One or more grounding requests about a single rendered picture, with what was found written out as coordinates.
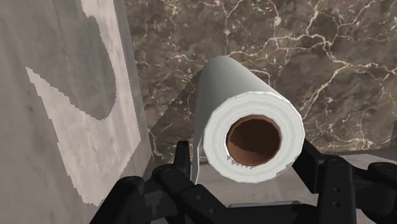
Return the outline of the white paper towel roll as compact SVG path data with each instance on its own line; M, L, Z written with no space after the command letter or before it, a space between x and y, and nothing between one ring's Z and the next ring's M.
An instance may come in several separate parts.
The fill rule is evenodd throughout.
M209 59L199 76L191 180L199 150L222 176L260 183L279 175L301 154L302 117L285 97L235 59Z

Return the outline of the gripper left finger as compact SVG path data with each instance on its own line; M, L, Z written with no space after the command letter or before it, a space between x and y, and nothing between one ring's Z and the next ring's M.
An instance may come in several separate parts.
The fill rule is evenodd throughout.
M226 224L230 213L204 186L190 180L188 141L177 143L174 161L153 170L149 180L119 179L89 224Z

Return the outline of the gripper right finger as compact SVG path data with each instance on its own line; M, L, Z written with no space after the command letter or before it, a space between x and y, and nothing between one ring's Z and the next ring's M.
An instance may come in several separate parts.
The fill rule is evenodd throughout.
M368 169L337 155L320 153L308 140L293 168L318 194L315 224L358 224L356 210L376 224L397 224L397 165L372 162Z

